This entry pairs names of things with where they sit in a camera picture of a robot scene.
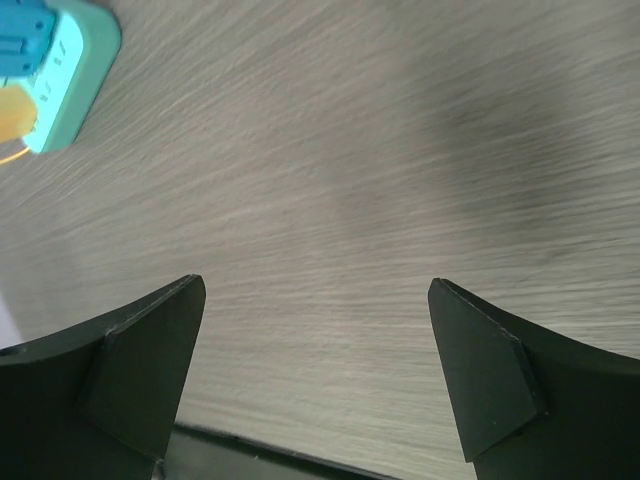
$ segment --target power socket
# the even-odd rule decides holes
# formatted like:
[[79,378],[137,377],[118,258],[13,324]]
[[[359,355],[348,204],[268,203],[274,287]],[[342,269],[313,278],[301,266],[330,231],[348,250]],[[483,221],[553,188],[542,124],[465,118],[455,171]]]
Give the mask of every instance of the power socket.
[[34,153],[68,147],[76,139],[120,49],[120,28],[104,8],[82,0],[48,0],[57,14],[49,51],[30,77],[10,79],[37,109],[22,137]]

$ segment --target yellow object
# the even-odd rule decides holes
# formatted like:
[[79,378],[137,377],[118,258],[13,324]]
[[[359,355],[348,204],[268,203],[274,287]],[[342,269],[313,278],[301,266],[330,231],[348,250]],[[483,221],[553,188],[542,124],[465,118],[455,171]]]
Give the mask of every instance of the yellow object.
[[14,153],[13,155],[9,155],[8,157],[3,158],[2,160],[0,160],[0,165],[4,165],[5,163],[13,162],[14,160],[19,159],[23,155],[29,153],[29,150],[30,148],[27,147],[23,150],[20,150],[18,153]]
[[17,85],[0,88],[0,143],[15,140],[33,130],[36,106]]

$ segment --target black plastic part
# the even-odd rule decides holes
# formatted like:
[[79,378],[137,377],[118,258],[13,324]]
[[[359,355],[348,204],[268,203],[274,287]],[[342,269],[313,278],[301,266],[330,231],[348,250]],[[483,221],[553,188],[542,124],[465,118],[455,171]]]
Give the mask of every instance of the black plastic part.
[[393,480],[222,432],[176,426],[166,480]]
[[479,480],[640,478],[639,360],[527,322],[447,280],[433,281],[429,308]]
[[202,320],[191,275],[130,305],[0,350],[0,472],[149,480],[164,456]]

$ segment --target wood grain surface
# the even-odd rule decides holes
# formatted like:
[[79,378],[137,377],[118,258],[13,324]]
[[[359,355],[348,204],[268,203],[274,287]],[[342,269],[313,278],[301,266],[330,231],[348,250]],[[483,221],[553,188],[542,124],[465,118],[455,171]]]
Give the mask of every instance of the wood grain surface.
[[26,338],[201,273],[180,421],[409,480],[473,478],[434,276],[640,357],[636,1],[109,6],[77,144],[0,168]]

